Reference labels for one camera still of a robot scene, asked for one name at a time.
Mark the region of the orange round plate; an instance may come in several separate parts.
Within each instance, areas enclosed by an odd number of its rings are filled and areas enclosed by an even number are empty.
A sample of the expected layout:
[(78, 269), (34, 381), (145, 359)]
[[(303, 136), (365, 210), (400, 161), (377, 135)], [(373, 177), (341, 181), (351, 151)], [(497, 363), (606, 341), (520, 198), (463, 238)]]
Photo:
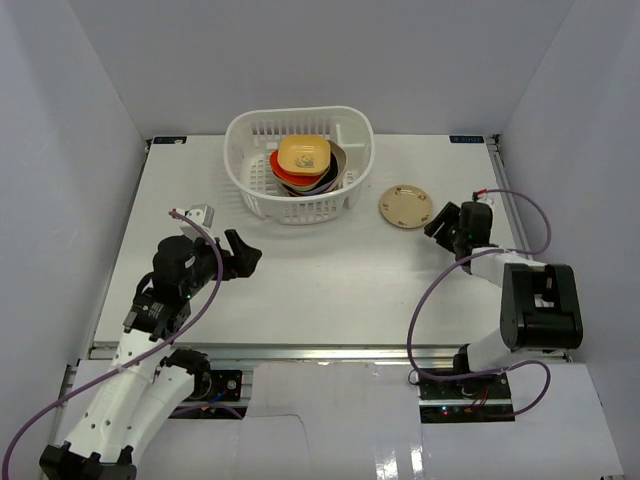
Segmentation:
[(284, 184), (291, 187), (312, 188), (317, 185), (323, 177), (323, 174), (317, 176), (294, 175), (285, 171), (278, 162), (278, 151), (273, 151), (269, 157), (270, 167), (273, 174)]

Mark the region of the yellow square panda plate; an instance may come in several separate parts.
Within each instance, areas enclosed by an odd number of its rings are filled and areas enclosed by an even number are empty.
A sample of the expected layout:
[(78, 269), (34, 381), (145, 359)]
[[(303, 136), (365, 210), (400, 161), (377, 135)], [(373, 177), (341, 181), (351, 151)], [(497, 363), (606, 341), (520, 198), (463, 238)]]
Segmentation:
[(292, 175), (318, 176), (331, 163), (331, 147), (321, 136), (289, 135), (279, 144), (278, 164)]

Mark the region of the black round plate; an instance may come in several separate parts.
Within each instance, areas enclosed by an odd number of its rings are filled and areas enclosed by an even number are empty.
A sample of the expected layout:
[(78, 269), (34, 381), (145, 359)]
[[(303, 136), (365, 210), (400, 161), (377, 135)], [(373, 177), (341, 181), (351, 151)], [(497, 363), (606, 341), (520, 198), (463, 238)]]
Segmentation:
[(322, 188), (319, 190), (320, 193), (330, 192), (336, 188), (336, 185), (339, 183), (341, 176), (343, 174), (343, 170), (339, 168), (335, 174), (327, 179), (327, 181), (322, 185)]

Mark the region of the cream square panda plate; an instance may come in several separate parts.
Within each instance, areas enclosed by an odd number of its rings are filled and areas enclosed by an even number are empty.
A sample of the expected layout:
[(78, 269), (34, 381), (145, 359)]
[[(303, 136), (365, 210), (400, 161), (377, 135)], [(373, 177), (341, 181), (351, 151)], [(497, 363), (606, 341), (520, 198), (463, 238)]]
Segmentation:
[(329, 141), (331, 148), (332, 159), (336, 160), (337, 173), (329, 184), (329, 191), (334, 191), (339, 188), (348, 166), (348, 157), (345, 150), (333, 141)]

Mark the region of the green square panda plate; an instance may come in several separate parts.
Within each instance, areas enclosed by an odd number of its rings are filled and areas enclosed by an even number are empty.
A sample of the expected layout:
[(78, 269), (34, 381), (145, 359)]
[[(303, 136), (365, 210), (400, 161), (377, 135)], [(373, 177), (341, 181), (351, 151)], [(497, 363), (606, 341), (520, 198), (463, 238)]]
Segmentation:
[(284, 190), (293, 197), (305, 197), (305, 196), (314, 196), (321, 193), (320, 190), (312, 189), (312, 190), (298, 190), (293, 187), (283, 185)]

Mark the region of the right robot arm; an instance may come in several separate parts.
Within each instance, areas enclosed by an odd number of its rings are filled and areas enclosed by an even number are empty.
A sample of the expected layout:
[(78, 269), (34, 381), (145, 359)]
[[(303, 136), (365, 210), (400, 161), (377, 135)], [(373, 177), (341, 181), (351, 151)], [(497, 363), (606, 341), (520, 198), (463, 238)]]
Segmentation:
[(501, 289), (498, 327), (454, 356), (453, 390), (472, 399), (484, 391), (484, 370), (505, 368), (533, 354), (575, 350), (584, 328), (573, 269), (545, 264), (490, 242), (493, 209), (480, 201), (449, 202), (424, 227), (454, 254), (461, 269)]

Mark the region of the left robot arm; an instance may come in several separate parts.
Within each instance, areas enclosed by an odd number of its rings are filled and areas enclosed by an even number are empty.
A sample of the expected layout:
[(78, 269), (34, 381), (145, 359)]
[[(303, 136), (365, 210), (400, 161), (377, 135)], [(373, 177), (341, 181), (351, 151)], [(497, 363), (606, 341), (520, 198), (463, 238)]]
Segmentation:
[(133, 479), (136, 461), (160, 426), (188, 398), (211, 387), (205, 354), (175, 348), (192, 299), (208, 284), (248, 278), (261, 250), (239, 234), (225, 233), (229, 247), (201, 236), (170, 236), (157, 246), (123, 322), (109, 378), (98, 382), (82, 417), (62, 441), (43, 451), (39, 465), (49, 479)]

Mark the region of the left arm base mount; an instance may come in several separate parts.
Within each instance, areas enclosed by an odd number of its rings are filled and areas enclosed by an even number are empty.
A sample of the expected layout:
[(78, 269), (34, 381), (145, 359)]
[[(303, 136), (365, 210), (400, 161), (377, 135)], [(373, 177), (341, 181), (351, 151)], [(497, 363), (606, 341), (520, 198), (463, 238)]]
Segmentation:
[(242, 398), (243, 372), (241, 370), (210, 370), (203, 375), (198, 399), (238, 402)]

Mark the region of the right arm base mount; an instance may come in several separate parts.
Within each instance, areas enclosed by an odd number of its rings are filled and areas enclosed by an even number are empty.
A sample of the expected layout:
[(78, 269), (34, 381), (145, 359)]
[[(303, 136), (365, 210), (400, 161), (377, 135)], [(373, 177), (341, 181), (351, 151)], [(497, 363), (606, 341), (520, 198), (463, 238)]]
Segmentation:
[(408, 382), (417, 388), (423, 425), (515, 421), (505, 374), (444, 382), (423, 379), (411, 371)]

